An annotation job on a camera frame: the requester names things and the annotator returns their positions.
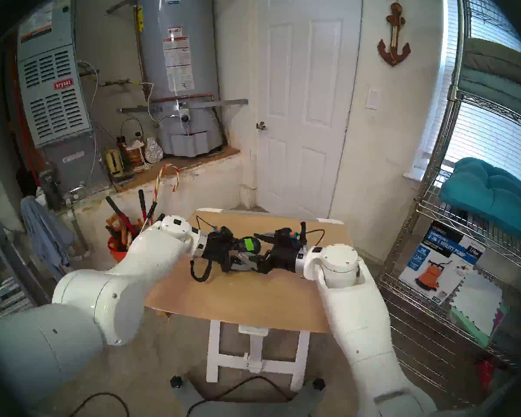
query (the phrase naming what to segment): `door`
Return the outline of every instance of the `door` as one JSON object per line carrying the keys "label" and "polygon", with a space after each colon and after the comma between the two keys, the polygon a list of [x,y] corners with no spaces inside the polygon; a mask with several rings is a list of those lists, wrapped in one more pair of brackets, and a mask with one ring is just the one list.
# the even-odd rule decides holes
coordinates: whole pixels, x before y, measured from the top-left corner
{"label": "door", "polygon": [[328,217],[351,105],[362,0],[258,0],[258,204]]}

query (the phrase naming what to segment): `window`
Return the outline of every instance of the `window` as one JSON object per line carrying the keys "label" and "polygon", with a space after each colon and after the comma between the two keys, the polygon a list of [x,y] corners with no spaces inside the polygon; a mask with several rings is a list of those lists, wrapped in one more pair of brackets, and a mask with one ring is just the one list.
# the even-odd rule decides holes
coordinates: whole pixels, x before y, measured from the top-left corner
{"label": "window", "polygon": [[[492,0],[469,0],[469,3],[472,11],[471,37],[498,42],[521,53],[521,39]],[[457,0],[445,0],[446,12],[447,47],[438,106],[430,130],[419,149],[419,157],[422,155],[426,159],[425,165],[428,164],[442,124],[456,61]],[[453,166],[453,163],[464,157],[484,160],[521,180],[521,126],[495,113],[462,103],[444,164]]]}

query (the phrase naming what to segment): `product box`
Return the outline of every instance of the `product box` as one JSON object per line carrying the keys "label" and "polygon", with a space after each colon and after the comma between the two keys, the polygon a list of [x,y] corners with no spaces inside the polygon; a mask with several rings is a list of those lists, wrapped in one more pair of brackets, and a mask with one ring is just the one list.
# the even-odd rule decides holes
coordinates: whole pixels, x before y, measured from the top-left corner
{"label": "product box", "polygon": [[441,304],[484,251],[476,240],[433,221],[399,279]]}

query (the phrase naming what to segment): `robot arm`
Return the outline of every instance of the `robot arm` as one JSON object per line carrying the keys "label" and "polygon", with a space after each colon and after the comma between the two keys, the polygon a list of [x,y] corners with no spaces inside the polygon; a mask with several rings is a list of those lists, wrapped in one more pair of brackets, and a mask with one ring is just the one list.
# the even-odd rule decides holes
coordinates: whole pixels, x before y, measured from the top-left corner
{"label": "robot arm", "polygon": [[386,304],[368,268],[347,245],[310,249],[304,276],[317,282],[333,336],[355,380],[359,416],[418,416],[436,411],[433,400],[414,386],[392,346]]}
{"label": "robot arm", "polygon": [[[274,247],[265,258],[255,250],[242,261],[263,273],[280,267],[317,282],[332,334],[357,384],[358,415],[435,411],[432,399],[399,367],[388,310],[357,252],[347,245],[306,247],[304,224],[299,245],[288,229],[269,237]],[[114,268],[72,272],[59,282],[51,305],[0,319],[3,381],[30,407],[72,378],[104,344],[127,343],[137,333],[150,288],[181,256],[211,257],[207,242],[184,218],[165,217],[137,236]]]}

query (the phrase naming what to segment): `table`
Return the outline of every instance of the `table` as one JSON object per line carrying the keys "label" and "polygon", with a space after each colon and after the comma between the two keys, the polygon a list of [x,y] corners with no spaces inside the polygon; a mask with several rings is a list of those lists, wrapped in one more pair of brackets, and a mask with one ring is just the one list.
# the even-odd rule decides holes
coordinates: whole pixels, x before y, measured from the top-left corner
{"label": "table", "polygon": [[[199,209],[189,218],[197,225],[196,216],[212,225],[228,227],[234,236],[252,236],[279,228],[290,227],[300,231],[296,218],[274,217],[263,213]],[[204,232],[211,228],[200,222]],[[340,221],[320,218],[307,221],[307,231],[324,230],[320,246],[332,243],[352,245],[347,228]],[[309,246],[317,243],[321,232],[307,235]],[[271,245],[262,243],[262,253]],[[328,320],[314,281],[298,274],[274,269],[267,275],[253,271],[222,272],[213,263],[206,282],[195,281],[189,272],[189,258],[184,257],[165,279],[150,291],[145,306],[165,313],[188,315],[211,320],[207,356],[207,381],[218,381],[218,367],[246,369],[253,373],[278,372],[292,375],[290,389],[298,391],[303,385],[310,332],[329,333]],[[195,272],[202,275],[207,260],[195,260]],[[251,336],[251,353],[244,357],[219,353],[221,322],[239,324],[239,331]],[[299,342],[294,362],[263,360],[262,341],[269,329],[299,331]]]}

